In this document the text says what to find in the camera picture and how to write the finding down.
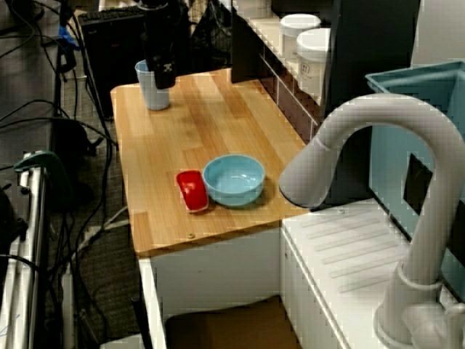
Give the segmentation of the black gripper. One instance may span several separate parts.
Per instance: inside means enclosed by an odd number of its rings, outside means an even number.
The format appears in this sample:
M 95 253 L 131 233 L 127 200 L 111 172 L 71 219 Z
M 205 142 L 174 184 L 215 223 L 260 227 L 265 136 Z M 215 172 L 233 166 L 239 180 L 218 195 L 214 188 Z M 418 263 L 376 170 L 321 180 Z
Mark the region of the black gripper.
M 180 6 L 140 6 L 145 19 L 141 35 L 147 72 L 154 72 L 157 89 L 175 85 L 177 67 L 172 53 L 175 31 L 182 17 Z

